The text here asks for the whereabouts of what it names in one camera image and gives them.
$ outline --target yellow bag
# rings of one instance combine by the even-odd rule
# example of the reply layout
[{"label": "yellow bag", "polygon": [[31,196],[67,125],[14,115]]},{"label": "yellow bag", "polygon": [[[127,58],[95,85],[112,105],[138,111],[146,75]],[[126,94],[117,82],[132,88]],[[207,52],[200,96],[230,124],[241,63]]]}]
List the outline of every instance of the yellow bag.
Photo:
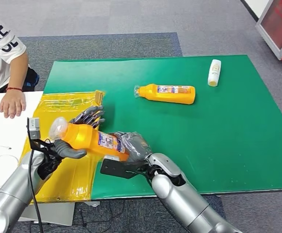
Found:
[{"label": "yellow bag", "polygon": [[[51,125],[58,117],[75,118],[90,107],[102,104],[103,92],[45,94],[34,112],[39,118],[42,140],[48,137]],[[30,151],[27,139],[21,158]],[[103,156],[87,154],[82,159],[65,158],[37,195],[38,202],[90,200],[97,163]]]}]

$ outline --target red bracelet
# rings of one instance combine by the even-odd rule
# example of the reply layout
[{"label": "red bracelet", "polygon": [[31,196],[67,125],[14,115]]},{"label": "red bracelet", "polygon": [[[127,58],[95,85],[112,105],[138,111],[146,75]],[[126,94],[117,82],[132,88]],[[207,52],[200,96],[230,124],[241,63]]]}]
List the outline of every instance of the red bracelet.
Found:
[{"label": "red bracelet", "polygon": [[18,90],[18,91],[23,92],[21,88],[17,88],[17,87],[7,87],[6,91],[8,90]]}]

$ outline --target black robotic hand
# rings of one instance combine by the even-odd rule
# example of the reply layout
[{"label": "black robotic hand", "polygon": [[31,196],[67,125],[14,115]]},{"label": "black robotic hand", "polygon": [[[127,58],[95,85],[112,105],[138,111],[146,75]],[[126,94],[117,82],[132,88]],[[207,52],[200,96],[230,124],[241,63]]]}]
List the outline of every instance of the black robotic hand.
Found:
[{"label": "black robotic hand", "polygon": [[[98,125],[105,121],[105,119],[98,118],[103,116],[103,106],[92,106],[89,107],[76,118],[70,121],[73,124],[88,124],[93,128],[97,128]],[[80,159],[87,154],[85,149],[75,150],[73,149],[70,144],[64,142],[61,139],[55,140],[54,142],[54,150],[62,158],[72,158],[72,159]]]},{"label": "black robotic hand", "polygon": [[114,132],[110,133],[110,135],[119,139],[129,152],[128,162],[143,161],[147,156],[153,153],[147,142],[137,132]]}]

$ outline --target gray carpet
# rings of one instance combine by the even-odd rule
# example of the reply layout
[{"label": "gray carpet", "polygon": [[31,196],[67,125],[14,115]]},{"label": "gray carpet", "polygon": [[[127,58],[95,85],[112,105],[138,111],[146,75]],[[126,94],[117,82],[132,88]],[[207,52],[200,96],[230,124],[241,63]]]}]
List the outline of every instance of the gray carpet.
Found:
[{"label": "gray carpet", "polygon": [[43,90],[54,61],[182,56],[176,33],[20,37]]},{"label": "gray carpet", "polygon": [[[221,202],[218,197],[206,197],[213,208],[224,217]],[[81,213],[86,222],[82,226]],[[73,225],[63,227],[44,224],[46,233],[88,232],[88,233],[186,233],[169,215],[160,200],[106,200],[98,207],[76,203]],[[31,223],[17,223],[14,232],[39,232],[39,226]]]}]

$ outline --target silver robotic arm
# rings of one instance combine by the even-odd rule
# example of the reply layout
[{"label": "silver robotic arm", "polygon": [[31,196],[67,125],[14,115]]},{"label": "silver robotic arm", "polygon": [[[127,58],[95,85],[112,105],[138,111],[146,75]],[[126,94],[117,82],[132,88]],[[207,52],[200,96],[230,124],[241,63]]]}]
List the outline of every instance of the silver robotic arm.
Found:
[{"label": "silver robotic arm", "polygon": [[[32,201],[27,175],[30,153],[26,154],[20,165],[0,189],[0,233],[11,232],[22,212]],[[38,193],[51,176],[50,174],[42,180],[38,174],[38,168],[44,159],[44,153],[34,151],[31,175],[35,193]]]},{"label": "silver robotic arm", "polygon": [[126,179],[144,175],[166,209],[190,233],[242,233],[212,209],[172,160],[153,153],[140,134],[113,134],[129,150],[129,159],[104,159],[101,173]]},{"label": "silver robotic arm", "polygon": [[154,172],[153,190],[189,232],[241,233],[212,209],[167,156],[153,153],[147,160],[162,169]]},{"label": "silver robotic arm", "polygon": [[[70,120],[73,124],[89,124],[94,128],[104,119],[97,119],[104,114],[103,107],[90,107]],[[46,143],[40,140],[38,118],[28,119],[28,136],[32,151],[27,153],[21,163],[0,189],[0,233],[9,233],[22,212],[33,199],[29,182],[30,160],[32,156],[30,175],[34,194],[38,193],[54,172],[64,158],[80,159],[85,150],[73,150],[69,144],[56,140]]]}]

